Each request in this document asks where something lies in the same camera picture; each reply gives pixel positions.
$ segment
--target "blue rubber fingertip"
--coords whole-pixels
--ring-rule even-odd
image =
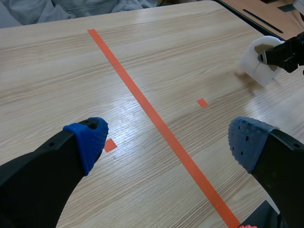
[[[248,117],[241,116],[231,121],[228,131],[230,150],[248,173],[254,169],[273,129],[278,128]]]
[[[81,123],[73,123],[63,128],[63,130],[73,132],[76,136],[85,176],[89,174],[95,164],[97,156],[105,147],[105,141],[109,131],[107,122],[102,118],[91,117],[89,119],[98,120],[96,129],[91,129]]]

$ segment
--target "gray fabric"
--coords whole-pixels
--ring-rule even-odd
[[[6,7],[0,2],[0,29],[21,24],[8,12]]]
[[[138,10],[157,0],[1,0],[22,25]]]

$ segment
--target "orange tape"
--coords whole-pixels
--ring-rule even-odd
[[[174,136],[174,134],[170,131],[169,127],[165,124],[162,118],[158,115],[152,105],[149,103],[147,98],[143,95],[141,90],[137,87],[135,82],[128,75],[124,67],[117,60],[115,55],[111,52],[106,43],[102,40],[102,38],[98,35],[95,29],[88,30],[89,34],[92,36],[93,40],[99,46],[101,51],[104,53],[105,57],[109,60],[112,67],[115,69],[119,77],[123,80],[125,85],[129,88],[137,102],[146,112],[148,117],[154,123],[155,127],[162,134],[168,145],[174,151],[176,156],[179,158],[180,162],[184,165],[186,170],[195,180],[199,188],[206,195],[207,199],[210,201],[215,210],[219,213],[222,219],[225,221],[229,228],[237,228],[240,225],[237,217],[232,213],[229,207],[226,205],[224,200],[219,196],[219,194],[215,191],[213,186],[207,180],[202,171],[195,164],[190,155],[185,151],[183,146]]]
[[[108,153],[111,150],[114,150],[116,148],[116,144],[114,143],[113,139],[108,139],[107,141],[105,141],[104,144],[104,150]]]
[[[204,99],[198,100],[198,103],[199,103],[199,105],[200,105],[201,107],[205,107],[205,106],[208,105],[207,102],[206,102]]]

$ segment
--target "wooden table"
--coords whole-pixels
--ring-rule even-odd
[[[231,155],[228,124],[250,116],[304,141],[304,77],[282,73],[261,88],[244,75],[238,61],[261,34],[215,2],[0,30],[1,164],[100,116],[118,147],[77,186],[58,228],[225,227],[87,29],[245,220],[267,194]]]
[[[263,3],[261,0],[215,0],[226,4],[233,8],[241,15],[257,23],[264,29],[277,35],[283,39],[290,39],[297,36],[304,31],[304,22],[301,20],[300,14],[297,10],[285,13],[278,9],[278,6],[284,5],[284,2],[290,0],[281,0],[273,3]]]

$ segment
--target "white object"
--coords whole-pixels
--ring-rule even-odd
[[[300,11],[300,13],[304,14],[304,0],[296,0],[294,2],[294,7]]]
[[[283,41],[271,36],[254,40],[249,45],[245,56],[240,60],[239,66],[261,86],[268,85],[271,80],[277,76],[281,68],[261,63],[258,60],[258,54],[282,43]]]

